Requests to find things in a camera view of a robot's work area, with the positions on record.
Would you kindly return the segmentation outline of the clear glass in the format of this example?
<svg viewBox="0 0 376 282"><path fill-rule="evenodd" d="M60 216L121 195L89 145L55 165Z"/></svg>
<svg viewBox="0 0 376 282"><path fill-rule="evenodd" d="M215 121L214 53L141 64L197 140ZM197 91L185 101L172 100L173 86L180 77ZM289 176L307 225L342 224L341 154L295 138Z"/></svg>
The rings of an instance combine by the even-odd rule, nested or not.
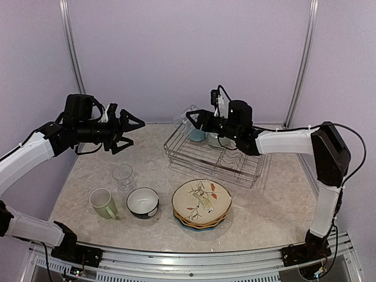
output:
<svg viewBox="0 0 376 282"><path fill-rule="evenodd" d="M129 192L136 188L133 175L133 168L129 164L119 164L112 170L112 177L117 183L117 187L122 192Z"/></svg>
<svg viewBox="0 0 376 282"><path fill-rule="evenodd" d="M173 118L173 124L176 129L180 130L190 130L194 129L191 121L186 117L187 112L198 110L199 108L196 105L190 105L184 110L182 110L178 115Z"/></svg>

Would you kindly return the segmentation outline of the green mug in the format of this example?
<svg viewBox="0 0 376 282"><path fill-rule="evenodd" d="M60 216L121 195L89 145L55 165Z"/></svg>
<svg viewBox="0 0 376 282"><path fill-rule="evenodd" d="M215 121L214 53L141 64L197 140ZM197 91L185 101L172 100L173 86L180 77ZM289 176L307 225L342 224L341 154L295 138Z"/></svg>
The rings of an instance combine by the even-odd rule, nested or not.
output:
<svg viewBox="0 0 376 282"><path fill-rule="evenodd" d="M97 188L90 193L89 203L100 217L118 220L118 211L112 193L106 188Z"/></svg>

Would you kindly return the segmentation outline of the dark blue bowl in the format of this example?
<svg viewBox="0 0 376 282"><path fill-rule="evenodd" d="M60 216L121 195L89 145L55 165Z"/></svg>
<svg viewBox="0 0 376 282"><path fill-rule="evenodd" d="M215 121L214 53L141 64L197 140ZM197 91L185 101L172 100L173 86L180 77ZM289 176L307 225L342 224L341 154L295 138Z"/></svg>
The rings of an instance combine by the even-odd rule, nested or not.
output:
<svg viewBox="0 0 376 282"><path fill-rule="evenodd" d="M149 187L140 187L128 195L126 205L135 217L149 219L159 209L159 195Z"/></svg>

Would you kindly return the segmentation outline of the beige plate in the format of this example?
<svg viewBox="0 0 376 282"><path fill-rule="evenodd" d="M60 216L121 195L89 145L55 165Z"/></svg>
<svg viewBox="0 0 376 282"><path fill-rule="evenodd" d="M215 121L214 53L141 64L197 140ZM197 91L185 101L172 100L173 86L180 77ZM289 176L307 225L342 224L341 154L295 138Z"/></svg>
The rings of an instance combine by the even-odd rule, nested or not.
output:
<svg viewBox="0 0 376 282"><path fill-rule="evenodd" d="M172 196L172 206L183 217L192 208L204 216L217 217L232 204L230 192L221 184L207 179L196 179L182 184Z"/></svg>

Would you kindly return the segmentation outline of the blue dotted plate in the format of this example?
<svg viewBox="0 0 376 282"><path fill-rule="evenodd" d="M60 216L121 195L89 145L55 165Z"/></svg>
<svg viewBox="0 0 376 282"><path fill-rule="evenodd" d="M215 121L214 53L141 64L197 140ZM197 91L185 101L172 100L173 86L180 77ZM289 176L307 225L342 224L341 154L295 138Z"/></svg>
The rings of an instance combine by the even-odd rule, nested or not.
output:
<svg viewBox="0 0 376 282"><path fill-rule="evenodd" d="M191 224L191 223L187 223L176 214L174 214L174 217L183 227L186 227L188 229L195 230L195 231L203 231L203 230L214 229L215 227L217 227L219 224L221 224L226 219L227 215L225 214L224 216L219 218L217 221L214 221L213 223L207 224L205 226L198 226L198 225L194 225L194 224Z"/></svg>

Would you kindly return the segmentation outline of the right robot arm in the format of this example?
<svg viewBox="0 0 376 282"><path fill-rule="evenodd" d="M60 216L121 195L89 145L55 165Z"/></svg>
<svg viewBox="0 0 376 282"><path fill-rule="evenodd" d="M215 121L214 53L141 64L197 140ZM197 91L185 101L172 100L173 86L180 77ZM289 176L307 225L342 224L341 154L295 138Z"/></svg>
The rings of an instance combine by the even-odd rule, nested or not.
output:
<svg viewBox="0 0 376 282"><path fill-rule="evenodd" d="M232 100L227 117L204 109L188 111L186 117L196 129L234 141L236 149L249 156L270 153L313 156L319 193L313 221L300 249L302 258L312 261L323 252L340 209L350 151L331 122L303 129L261 129L253 126L252 112L246 102Z"/></svg>

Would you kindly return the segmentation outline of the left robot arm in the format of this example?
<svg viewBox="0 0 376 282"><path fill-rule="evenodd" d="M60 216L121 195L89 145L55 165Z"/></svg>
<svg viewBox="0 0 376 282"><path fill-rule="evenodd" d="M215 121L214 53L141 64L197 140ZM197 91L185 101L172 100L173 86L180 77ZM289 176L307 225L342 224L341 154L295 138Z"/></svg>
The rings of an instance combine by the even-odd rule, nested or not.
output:
<svg viewBox="0 0 376 282"><path fill-rule="evenodd" d="M25 141L1 157L1 193L48 160L68 149L78 150L82 143L92 143L112 154L133 146L124 133L140 129L145 122L117 104L103 106L94 96L70 94L65 108L54 122L35 129ZM82 256L77 236L62 223L53 223L18 212L1 203L1 236L37 241L58 247L69 261Z"/></svg>

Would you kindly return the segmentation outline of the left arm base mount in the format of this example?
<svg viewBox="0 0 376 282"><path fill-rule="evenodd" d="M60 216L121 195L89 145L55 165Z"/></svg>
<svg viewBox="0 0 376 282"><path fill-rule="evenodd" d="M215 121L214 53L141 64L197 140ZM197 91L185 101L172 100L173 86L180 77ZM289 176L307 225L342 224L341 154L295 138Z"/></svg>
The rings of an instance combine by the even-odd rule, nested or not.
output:
<svg viewBox="0 0 376 282"><path fill-rule="evenodd" d="M63 261L68 261L81 266L99 267L103 250L95 247L83 246L76 244L73 247L64 249L62 247L54 247L51 256Z"/></svg>

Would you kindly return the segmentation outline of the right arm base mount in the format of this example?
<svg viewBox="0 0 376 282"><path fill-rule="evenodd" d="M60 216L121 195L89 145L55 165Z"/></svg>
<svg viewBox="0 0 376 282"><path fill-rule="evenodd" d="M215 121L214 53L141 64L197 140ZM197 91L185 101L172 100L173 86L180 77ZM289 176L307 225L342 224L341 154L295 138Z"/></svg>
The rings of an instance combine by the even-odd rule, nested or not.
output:
<svg viewBox="0 0 376 282"><path fill-rule="evenodd" d="M319 250L309 250L305 244L289 245L282 248L280 253L284 267L304 264L332 255L331 249L328 246Z"/></svg>

